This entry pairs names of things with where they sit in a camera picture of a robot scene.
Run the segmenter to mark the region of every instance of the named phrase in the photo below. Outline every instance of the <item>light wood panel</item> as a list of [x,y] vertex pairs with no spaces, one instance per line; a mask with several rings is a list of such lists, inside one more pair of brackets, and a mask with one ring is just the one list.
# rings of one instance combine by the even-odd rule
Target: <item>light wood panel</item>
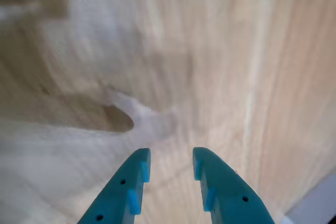
[[0,220],[76,223],[135,149],[135,223],[210,223],[206,146],[276,222],[336,165],[336,0],[0,0]]

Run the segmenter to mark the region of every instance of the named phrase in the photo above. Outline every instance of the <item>blue plastic claw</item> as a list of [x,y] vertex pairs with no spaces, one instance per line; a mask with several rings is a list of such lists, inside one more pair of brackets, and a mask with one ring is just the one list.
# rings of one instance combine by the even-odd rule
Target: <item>blue plastic claw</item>
[[143,183],[149,182],[151,151],[135,151],[106,184],[78,224],[134,224],[141,212]]
[[258,195],[215,153],[194,148],[193,165],[204,211],[211,212],[213,224],[274,224]]

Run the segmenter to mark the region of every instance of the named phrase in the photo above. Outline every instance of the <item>small hole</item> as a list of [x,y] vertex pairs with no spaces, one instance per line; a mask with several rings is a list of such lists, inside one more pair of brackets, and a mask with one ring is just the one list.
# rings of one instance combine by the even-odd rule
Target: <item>small hole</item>
[[102,220],[103,218],[104,218],[103,215],[97,215],[97,216],[96,216],[96,220],[97,220],[97,221],[100,221],[100,220]]

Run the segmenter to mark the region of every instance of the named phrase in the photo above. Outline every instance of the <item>wood grain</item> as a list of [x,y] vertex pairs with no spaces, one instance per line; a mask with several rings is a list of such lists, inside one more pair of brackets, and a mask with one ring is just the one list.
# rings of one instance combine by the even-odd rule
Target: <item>wood grain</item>
[[0,0],[1,223],[76,223],[152,151],[135,223],[210,223],[192,148],[274,220],[336,166],[336,0]]

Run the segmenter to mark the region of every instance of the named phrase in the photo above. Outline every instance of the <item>wooden surface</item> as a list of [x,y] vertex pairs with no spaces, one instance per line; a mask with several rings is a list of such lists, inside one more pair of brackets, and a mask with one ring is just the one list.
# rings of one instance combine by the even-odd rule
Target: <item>wooden surface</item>
[[152,151],[135,223],[210,223],[192,148],[276,222],[336,166],[336,0],[0,0],[0,222],[76,223]]

